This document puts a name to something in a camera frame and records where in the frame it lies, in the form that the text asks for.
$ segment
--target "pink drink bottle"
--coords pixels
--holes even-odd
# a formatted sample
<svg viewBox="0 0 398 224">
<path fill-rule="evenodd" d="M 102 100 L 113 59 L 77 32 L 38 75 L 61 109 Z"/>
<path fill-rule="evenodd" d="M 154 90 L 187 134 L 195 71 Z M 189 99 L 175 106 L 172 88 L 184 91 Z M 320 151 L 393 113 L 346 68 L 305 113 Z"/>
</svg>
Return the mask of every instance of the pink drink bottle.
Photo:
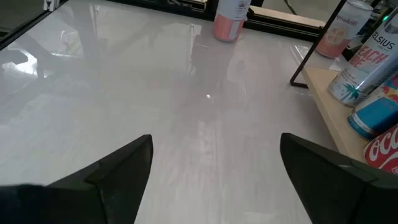
<svg viewBox="0 0 398 224">
<path fill-rule="evenodd" d="M 251 0 L 219 1 L 214 21 L 214 35 L 217 39 L 228 42 L 238 39 L 250 2 Z"/>
</svg>

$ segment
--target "blue can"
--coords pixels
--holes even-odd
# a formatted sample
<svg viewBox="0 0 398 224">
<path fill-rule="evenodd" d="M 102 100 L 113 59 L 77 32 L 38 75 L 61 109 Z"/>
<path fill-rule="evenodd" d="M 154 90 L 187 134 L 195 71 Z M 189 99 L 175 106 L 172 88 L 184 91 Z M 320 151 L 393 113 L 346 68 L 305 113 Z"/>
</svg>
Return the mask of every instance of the blue can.
<svg viewBox="0 0 398 224">
<path fill-rule="evenodd" d="M 360 136 L 372 140 L 398 123 L 398 71 L 356 106 L 347 118 Z"/>
</svg>

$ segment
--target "glossy white tabletop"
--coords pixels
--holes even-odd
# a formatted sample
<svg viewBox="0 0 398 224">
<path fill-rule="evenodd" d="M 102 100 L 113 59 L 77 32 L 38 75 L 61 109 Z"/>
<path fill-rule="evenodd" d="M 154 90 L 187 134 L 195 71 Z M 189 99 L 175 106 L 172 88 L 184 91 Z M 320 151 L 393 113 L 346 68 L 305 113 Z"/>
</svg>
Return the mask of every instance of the glossy white tabletop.
<svg viewBox="0 0 398 224">
<path fill-rule="evenodd" d="M 334 147 L 288 85 L 309 43 L 211 28 L 95 0 L 46 17 L 0 52 L 0 184 L 49 184 L 152 134 L 136 223 L 310 223 L 279 153 L 283 132 Z"/>
</svg>

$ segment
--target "red coca-cola can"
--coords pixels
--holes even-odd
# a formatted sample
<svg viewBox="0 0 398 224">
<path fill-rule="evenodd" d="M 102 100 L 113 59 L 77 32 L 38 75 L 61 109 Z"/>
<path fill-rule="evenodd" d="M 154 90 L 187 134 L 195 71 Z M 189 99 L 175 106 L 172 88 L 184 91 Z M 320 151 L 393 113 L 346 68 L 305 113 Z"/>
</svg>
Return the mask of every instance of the red coca-cola can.
<svg viewBox="0 0 398 224">
<path fill-rule="evenodd" d="M 369 142 L 364 153 L 370 166 L 398 174 L 398 124 Z"/>
</svg>

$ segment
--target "black wire stand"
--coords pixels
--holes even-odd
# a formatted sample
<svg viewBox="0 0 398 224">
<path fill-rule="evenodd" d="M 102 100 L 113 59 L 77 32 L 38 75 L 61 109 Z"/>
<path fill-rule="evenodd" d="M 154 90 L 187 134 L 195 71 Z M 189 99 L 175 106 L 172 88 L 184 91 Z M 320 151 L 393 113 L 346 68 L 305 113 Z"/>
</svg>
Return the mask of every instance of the black wire stand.
<svg viewBox="0 0 398 224">
<path fill-rule="evenodd" d="M 322 37 L 325 35 L 326 31 L 329 29 L 331 23 L 335 20 L 337 14 L 340 12 L 341 8 L 344 6 L 344 4 L 346 4 L 346 1 L 347 0 L 341 0 L 339 2 L 339 4 L 337 5 L 336 9 L 331 14 L 328 22 L 325 24 L 325 26 L 323 27 L 321 33 L 317 37 L 316 41 L 313 43 L 313 45 L 311 46 L 310 50 L 308 51 L 308 53 L 304 57 L 303 61 L 298 66 L 296 72 L 293 74 L 292 78 L 290 79 L 290 85 L 296 86 L 296 87 L 301 87 L 301 88 L 308 88 L 307 84 L 298 83 L 295 80 L 296 80 L 297 76 L 300 74 L 300 72 L 303 70 L 304 65 L 307 63 L 307 61 L 311 57 L 313 51 L 318 46 L 319 42 L 322 40 Z"/>
</svg>

